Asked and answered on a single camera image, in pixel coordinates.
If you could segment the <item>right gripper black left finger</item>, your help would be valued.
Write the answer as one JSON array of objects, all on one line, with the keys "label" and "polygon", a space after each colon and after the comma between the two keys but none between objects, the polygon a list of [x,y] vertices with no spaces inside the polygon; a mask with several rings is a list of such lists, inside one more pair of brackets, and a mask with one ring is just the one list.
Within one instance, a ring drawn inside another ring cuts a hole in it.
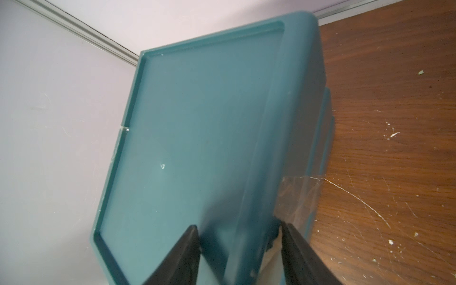
[{"label": "right gripper black left finger", "polygon": [[196,225],[190,225],[144,285],[195,285],[200,264]]}]

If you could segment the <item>teal drawer cabinet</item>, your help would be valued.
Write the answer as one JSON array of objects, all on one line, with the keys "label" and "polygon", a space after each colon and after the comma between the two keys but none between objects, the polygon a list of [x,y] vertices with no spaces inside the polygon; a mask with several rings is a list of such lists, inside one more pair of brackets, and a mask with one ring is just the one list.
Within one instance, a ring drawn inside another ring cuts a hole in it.
[{"label": "teal drawer cabinet", "polygon": [[140,53],[91,244],[142,285],[184,232],[199,285],[284,285],[281,224],[309,239],[334,141],[317,18],[281,15]]}]

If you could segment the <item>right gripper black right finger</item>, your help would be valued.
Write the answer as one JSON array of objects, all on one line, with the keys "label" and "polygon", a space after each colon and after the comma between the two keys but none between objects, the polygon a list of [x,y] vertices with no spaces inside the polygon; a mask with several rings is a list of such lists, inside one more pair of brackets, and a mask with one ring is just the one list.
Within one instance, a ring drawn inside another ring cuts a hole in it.
[{"label": "right gripper black right finger", "polygon": [[287,285],[342,285],[293,224],[281,222],[281,230]]}]

